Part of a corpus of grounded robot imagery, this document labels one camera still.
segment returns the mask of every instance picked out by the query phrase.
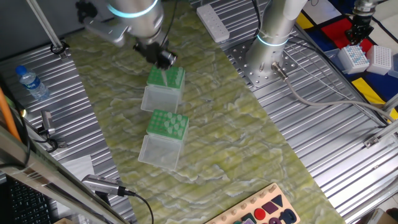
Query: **metal table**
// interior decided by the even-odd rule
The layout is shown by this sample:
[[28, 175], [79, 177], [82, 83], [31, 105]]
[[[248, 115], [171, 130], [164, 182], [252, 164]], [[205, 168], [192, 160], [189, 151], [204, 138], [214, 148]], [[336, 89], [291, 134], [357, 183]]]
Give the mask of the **metal table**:
[[[261, 10], [266, 2], [259, 0]], [[251, 1], [191, 0], [191, 3], [193, 7], [211, 3], [231, 34], [230, 39], [220, 44], [220, 47], [237, 67], [230, 50], [250, 40], [257, 27]], [[294, 35], [303, 35], [299, 29], [295, 29], [294, 32]], [[330, 81], [324, 78], [319, 68], [344, 95], [351, 99], [363, 100], [350, 83], [317, 54], [303, 47], [297, 50], [302, 54], [286, 49], [299, 64], [326, 84], [330, 84]], [[23, 90], [14, 74], [14, 68], [20, 64], [35, 69], [52, 92], [49, 100], [37, 102]], [[363, 144], [368, 137], [378, 132], [380, 129], [377, 127], [382, 125], [369, 118], [369, 114], [374, 116], [370, 111], [363, 113], [352, 105], [326, 108], [303, 105], [297, 102], [279, 79], [262, 88], [254, 88], [241, 68], [237, 67], [237, 70], [342, 216], [383, 189], [398, 175], [398, 147], [380, 146], [377, 149], [367, 149]], [[119, 177], [71, 57], [60, 60], [50, 52], [49, 46], [46, 46], [0, 62], [0, 72], [7, 78], [17, 99], [26, 107], [29, 113], [28, 120], [34, 126], [40, 125], [40, 110], [49, 109], [52, 112], [57, 127], [54, 137], [68, 143], [68, 149], [52, 154], [58, 161], [66, 162], [91, 155], [96, 174], [114, 179]], [[341, 95], [331, 91], [302, 69], [289, 74], [289, 78], [298, 93], [308, 100], [343, 99]], [[366, 205], [346, 221], [356, 220], [396, 191], [398, 187]], [[115, 211], [124, 218], [134, 217], [127, 198], [112, 197], [110, 202]]]
[[[398, 146], [380, 145], [367, 149], [363, 142], [380, 131], [381, 124], [369, 118], [353, 105], [313, 107], [303, 105], [291, 95], [280, 79], [256, 88], [232, 57], [233, 50], [246, 45], [257, 29], [257, 17], [251, 0], [191, 0], [193, 7], [211, 4], [230, 33], [226, 42], [220, 43], [231, 63], [236, 67], [248, 87], [277, 125], [290, 146], [321, 187], [331, 204], [341, 216], [347, 215], [368, 198], [381, 191], [398, 176]], [[263, 11], [268, 0], [258, 0]], [[295, 27], [292, 35], [310, 39]], [[341, 89], [352, 100], [363, 101], [361, 95], [347, 80], [327, 65], [312, 50], [295, 46], [285, 50], [313, 76], [326, 84]], [[296, 91], [310, 101], [343, 100], [343, 96], [330, 90], [302, 69], [289, 74]], [[355, 215], [346, 219], [353, 222], [398, 191], [398, 186], [377, 200], [366, 204]]]
[[[0, 74], [26, 108], [27, 120], [36, 128], [41, 126], [40, 111], [50, 110], [56, 134], [52, 138], [66, 141], [66, 149], [52, 153], [60, 163], [90, 155], [96, 175], [119, 178], [100, 126], [81, 83], [75, 63], [67, 51], [68, 58], [61, 60], [50, 51], [50, 46], [41, 47], [26, 54], [0, 62]], [[41, 81], [49, 88], [50, 98], [38, 102], [18, 82], [15, 67], [25, 65], [34, 69]], [[1, 174], [0, 183], [5, 181]], [[109, 196], [111, 206], [125, 219], [135, 219], [127, 197]]]

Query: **red block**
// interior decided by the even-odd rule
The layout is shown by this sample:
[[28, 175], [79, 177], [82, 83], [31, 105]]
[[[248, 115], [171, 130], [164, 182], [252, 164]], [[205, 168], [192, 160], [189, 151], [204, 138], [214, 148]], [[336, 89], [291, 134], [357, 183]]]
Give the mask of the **red block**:
[[[321, 30], [336, 44], [339, 49], [342, 49], [343, 47], [349, 45], [349, 40], [346, 37], [345, 31], [350, 29], [351, 26], [351, 22], [347, 18], [344, 18], [322, 27]], [[360, 46], [362, 46], [362, 50], [364, 52], [367, 52], [372, 45], [373, 44], [368, 39], [364, 39]]]

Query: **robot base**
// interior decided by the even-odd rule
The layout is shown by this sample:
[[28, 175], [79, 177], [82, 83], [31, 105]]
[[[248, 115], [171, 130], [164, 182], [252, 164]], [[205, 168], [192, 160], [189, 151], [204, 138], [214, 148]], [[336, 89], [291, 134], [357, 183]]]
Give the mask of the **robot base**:
[[[258, 68], [253, 69], [246, 63], [246, 52], [251, 47], [252, 41], [239, 44], [230, 50], [230, 54], [235, 59], [238, 67], [244, 72], [255, 88], [260, 88], [273, 80], [279, 79], [279, 76], [271, 70], [264, 68], [262, 72]], [[283, 53], [283, 62], [279, 64], [286, 74], [292, 73], [298, 65], [285, 52]]]

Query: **green marbled mat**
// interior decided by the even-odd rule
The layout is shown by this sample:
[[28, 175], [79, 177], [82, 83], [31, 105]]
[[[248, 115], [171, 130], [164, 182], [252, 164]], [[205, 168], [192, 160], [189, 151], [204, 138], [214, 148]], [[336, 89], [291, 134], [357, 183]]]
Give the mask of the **green marbled mat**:
[[[173, 3], [165, 4], [167, 28]], [[152, 65], [87, 31], [67, 38], [122, 181], [148, 199], [155, 223], [204, 223], [277, 182], [301, 223], [344, 223], [188, 3], [178, 4], [170, 49], [186, 70], [178, 114], [188, 116], [176, 171], [138, 162], [151, 113], [140, 109]], [[141, 224], [148, 208], [130, 198]]]

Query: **white tip rack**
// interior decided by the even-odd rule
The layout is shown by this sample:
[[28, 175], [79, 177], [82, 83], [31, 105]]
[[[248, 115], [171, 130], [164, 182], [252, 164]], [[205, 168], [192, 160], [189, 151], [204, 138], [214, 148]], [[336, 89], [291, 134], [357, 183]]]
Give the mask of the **white tip rack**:
[[358, 45], [342, 48], [337, 56], [344, 69], [347, 70], [347, 74], [363, 72], [369, 67], [368, 59]]
[[391, 49], [373, 45], [367, 52], [366, 57], [370, 61], [370, 66], [366, 71], [385, 75], [391, 70]]
[[222, 42], [229, 38], [229, 31], [211, 5], [197, 8], [197, 14], [215, 42]]

